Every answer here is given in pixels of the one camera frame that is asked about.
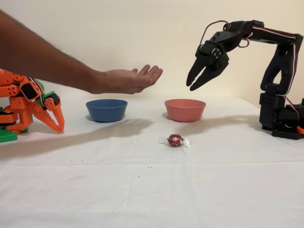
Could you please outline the person's right hand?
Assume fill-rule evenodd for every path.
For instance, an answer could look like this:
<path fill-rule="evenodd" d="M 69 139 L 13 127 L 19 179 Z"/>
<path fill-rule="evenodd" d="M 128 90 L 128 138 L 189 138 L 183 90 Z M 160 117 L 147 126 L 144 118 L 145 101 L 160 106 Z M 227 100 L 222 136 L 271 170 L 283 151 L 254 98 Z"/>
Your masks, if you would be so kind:
<path fill-rule="evenodd" d="M 133 95 L 154 85 L 163 69 L 145 65 L 141 70 L 110 70 L 102 73 L 98 88 L 103 93 Z"/>

